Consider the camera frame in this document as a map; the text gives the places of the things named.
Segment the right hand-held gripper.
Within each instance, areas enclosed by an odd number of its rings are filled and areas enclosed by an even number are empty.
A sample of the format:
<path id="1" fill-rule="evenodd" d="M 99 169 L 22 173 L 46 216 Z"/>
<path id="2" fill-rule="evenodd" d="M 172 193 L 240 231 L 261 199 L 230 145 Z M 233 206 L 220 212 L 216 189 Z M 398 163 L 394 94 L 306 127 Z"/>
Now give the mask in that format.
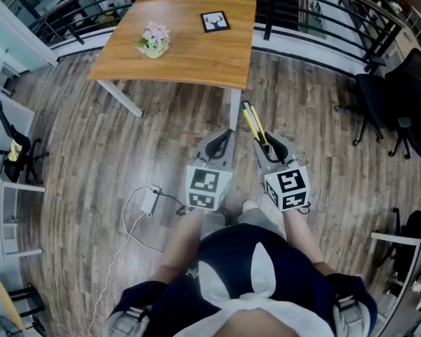
<path id="1" fill-rule="evenodd" d="M 274 133 L 266 133 L 265 137 L 278 159 L 270 159 L 269 147 L 265 144 L 253 142 L 266 195 L 279 211 L 303 207 L 309 201 L 310 191 L 306 167 L 300 165 L 298 153 L 288 140 Z"/>

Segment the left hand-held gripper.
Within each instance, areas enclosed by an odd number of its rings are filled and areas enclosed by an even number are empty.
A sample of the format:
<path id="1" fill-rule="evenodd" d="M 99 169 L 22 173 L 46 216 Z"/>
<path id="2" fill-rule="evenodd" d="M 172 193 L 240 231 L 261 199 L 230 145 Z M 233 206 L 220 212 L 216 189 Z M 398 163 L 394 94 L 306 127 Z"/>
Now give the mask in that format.
<path id="1" fill-rule="evenodd" d="M 225 200 L 232 182 L 235 132 L 214 132 L 201 139 L 197 159 L 187 167 L 185 197 L 191 208 L 216 211 Z M 220 159 L 220 166 L 207 161 Z"/>

